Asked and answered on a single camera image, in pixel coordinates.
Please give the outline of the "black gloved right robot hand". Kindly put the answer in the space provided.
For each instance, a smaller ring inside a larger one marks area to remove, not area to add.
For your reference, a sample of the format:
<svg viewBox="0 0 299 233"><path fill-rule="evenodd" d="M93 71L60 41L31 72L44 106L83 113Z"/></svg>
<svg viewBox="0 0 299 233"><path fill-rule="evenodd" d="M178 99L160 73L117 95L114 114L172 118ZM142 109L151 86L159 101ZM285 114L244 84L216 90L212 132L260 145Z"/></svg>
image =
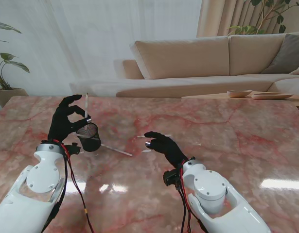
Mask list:
<svg viewBox="0 0 299 233"><path fill-rule="evenodd" d="M158 132L146 132L146 138L151 138L150 142L146 142L147 148L164 154L167 161L175 168L188 161L186 155L181 151L179 146L170 137Z"/></svg>

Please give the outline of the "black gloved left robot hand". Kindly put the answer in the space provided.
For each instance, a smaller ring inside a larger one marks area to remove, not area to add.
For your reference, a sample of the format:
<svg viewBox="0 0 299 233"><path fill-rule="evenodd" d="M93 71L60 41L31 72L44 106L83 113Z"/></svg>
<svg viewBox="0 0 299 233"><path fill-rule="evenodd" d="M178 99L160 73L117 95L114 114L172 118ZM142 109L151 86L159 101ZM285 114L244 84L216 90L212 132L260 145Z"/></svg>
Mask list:
<svg viewBox="0 0 299 233"><path fill-rule="evenodd" d="M85 115L85 110L80 108L78 105L70 106L73 102L80 100L81 97L82 95L76 94L62 99L52 117L48 133L49 141L57 140L59 142L63 142L69 134L75 133L90 123L91 118L90 116ZM83 119L77 122L70 122L68 116L74 113L81 115Z"/></svg>

